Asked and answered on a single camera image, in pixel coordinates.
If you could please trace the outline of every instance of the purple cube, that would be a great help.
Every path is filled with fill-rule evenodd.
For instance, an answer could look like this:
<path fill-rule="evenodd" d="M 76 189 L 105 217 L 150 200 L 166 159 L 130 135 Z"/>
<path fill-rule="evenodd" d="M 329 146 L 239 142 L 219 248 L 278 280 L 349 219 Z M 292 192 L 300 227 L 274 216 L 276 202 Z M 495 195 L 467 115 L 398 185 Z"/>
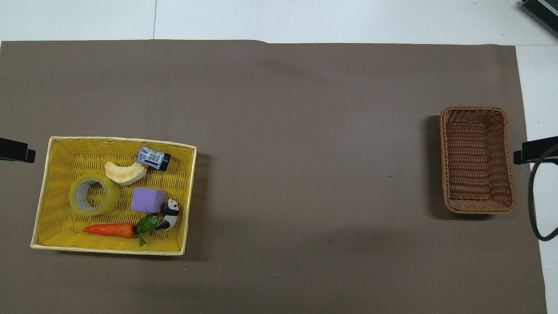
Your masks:
<path fill-rule="evenodd" d="M 165 203 L 166 195 L 163 190 L 134 188 L 130 209 L 148 213 L 161 212 L 161 205 Z"/>

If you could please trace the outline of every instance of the green leaves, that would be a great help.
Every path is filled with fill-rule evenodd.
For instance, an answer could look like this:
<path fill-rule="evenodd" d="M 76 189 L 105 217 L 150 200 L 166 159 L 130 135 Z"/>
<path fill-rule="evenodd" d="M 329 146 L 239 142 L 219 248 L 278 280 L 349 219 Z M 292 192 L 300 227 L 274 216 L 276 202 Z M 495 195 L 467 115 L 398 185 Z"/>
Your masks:
<path fill-rule="evenodd" d="M 159 217 L 157 217 L 157 215 L 147 215 L 136 224 L 136 226 L 134 227 L 134 232 L 139 236 L 140 246 L 146 244 L 145 240 L 142 237 L 142 234 L 155 229 L 158 220 Z"/>

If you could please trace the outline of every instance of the orange carrot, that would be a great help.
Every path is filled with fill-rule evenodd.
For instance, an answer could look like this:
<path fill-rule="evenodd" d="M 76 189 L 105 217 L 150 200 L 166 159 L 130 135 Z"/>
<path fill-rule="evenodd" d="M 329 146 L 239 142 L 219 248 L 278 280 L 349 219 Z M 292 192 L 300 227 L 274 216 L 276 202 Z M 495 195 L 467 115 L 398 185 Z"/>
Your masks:
<path fill-rule="evenodd" d="M 112 235 L 120 237 L 134 237 L 133 223 L 101 223 L 99 225 L 91 225 L 83 229 L 84 232 L 97 235 Z"/>

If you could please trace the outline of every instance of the yellow basket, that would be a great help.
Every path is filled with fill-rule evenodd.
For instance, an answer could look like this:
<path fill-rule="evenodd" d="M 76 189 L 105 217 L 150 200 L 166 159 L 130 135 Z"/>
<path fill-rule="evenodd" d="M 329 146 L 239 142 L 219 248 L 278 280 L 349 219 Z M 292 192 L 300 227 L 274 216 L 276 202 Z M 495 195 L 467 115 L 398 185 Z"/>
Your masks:
<path fill-rule="evenodd" d="M 132 185 L 119 185 L 121 196 L 118 205 L 107 214 L 86 217 L 72 209 L 68 193 L 77 177 L 83 174 L 104 175 L 104 164 L 108 161 L 131 165 L 136 161 L 142 145 L 172 156 L 167 171 L 149 168 L 141 180 Z M 194 146 L 173 142 L 118 137 L 51 137 L 31 247 L 120 254 L 184 254 L 196 153 Z M 136 224 L 145 217 L 144 212 L 130 210 L 134 187 L 161 189 L 166 191 L 166 198 L 176 200 L 180 206 L 176 225 L 168 231 L 145 233 L 143 237 L 147 244 L 144 246 L 140 246 L 138 238 L 83 232 L 84 227 L 97 223 Z M 93 206 L 101 203 L 103 198 L 104 192 L 100 187 L 89 189 L 88 200 Z"/>

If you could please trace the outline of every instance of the basket rim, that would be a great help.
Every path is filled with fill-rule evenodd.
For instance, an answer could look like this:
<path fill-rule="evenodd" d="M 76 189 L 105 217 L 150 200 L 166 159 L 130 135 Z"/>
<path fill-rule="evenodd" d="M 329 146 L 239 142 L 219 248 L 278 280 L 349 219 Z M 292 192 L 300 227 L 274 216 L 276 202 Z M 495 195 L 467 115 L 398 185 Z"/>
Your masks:
<path fill-rule="evenodd" d="M 105 140 L 105 141 L 120 141 L 120 142 L 137 142 L 137 143 L 157 143 L 157 144 L 168 144 L 168 145 L 175 145 L 180 147 L 185 147 L 191 149 L 192 152 L 192 170 L 190 172 L 190 185 L 188 189 L 190 193 L 188 193 L 187 202 L 185 205 L 185 215 L 186 217 L 186 225 L 184 226 L 184 236 L 182 237 L 182 246 L 180 251 L 130 251 L 130 250 L 98 250 L 98 249 L 82 249 L 82 248 L 69 248 L 66 246 L 50 246 L 50 245 L 42 245 L 39 244 L 37 241 L 37 233 L 39 231 L 39 214 L 41 213 L 41 205 L 44 201 L 45 191 L 46 191 L 46 180 L 47 180 L 47 172 L 49 168 L 50 156 L 52 154 L 52 147 L 58 141 L 62 140 Z M 178 143 L 178 142 L 171 142 L 171 141 L 160 141 L 160 140 L 149 140 L 149 139 L 135 139 L 135 138 L 126 138 L 126 137 L 106 137 L 106 136 L 51 136 L 49 139 L 49 147 L 46 152 L 45 158 L 45 171 L 42 177 L 42 184 L 41 184 L 41 194 L 39 196 L 39 203 L 37 205 L 37 214 L 35 215 L 35 226 L 33 227 L 33 235 L 31 238 L 31 243 L 29 244 L 30 247 L 33 249 L 50 249 L 50 250 L 61 250 L 61 251 L 80 251 L 80 252 L 95 252 L 95 253 L 116 253 L 116 254 L 136 254 L 136 255 L 184 255 L 186 251 L 186 238 L 188 233 L 188 218 L 190 216 L 190 202 L 192 198 L 192 190 L 194 186 L 194 173 L 196 168 L 196 159 L 198 156 L 198 148 L 196 146 Z"/>
<path fill-rule="evenodd" d="M 503 126 L 504 126 L 504 138 L 503 138 L 503 142 L 504 142 L 504 149 L 506 151 L 506 155 L 509 154 L 509 137 L 508 137 L 508 116 L 506 114 L 506 112 L 498 107 L 492 107 L 492 106 L 447 106 L 444 109 L 441 110 L 440 112 L 440 141 L 441 141 L 441 163 L 442 163 L 442 192 L 444 195 L 444 203 L 446 205 L 446 208 L 454 213 L 469 213 L 469 214 L 491 214 L 491 215 L 499 215 L 499 214 L 505 214 L 505 213 L 509 213 L 511 212 L 516 205 L 516 196 L 515 196 L 515 188 L 513 185 L 513 175 L 511 172 L 511 165 L 509 162 L 509 158 L 505 158 L 505 165 L 506 165 L 506 174 L 508 175 L 509 181 L 509 188 L 511 190 L 511 199 L 512 202 L 509 206 L 506 206 L 506 210 L 503 211 L 488 211 L 488 210 L 479 210 L 479 211 L 465 211 L 465 210 L 459 210 L 457 208 L 455 208 L 452 204 L 451 201 L 453 201 L 453 199 L 450 199 L 449 197 L 449 164 L 446 162 L 446 159 L 448 158 L 448 134 L 446 131 L 446 125 L 448 124 L 445 121 L 445 118 L 447 116 L 447 114 L 450 111 L 493 111 L 496 112 L 500 115 L 502 115 L 503 118 Z"/>

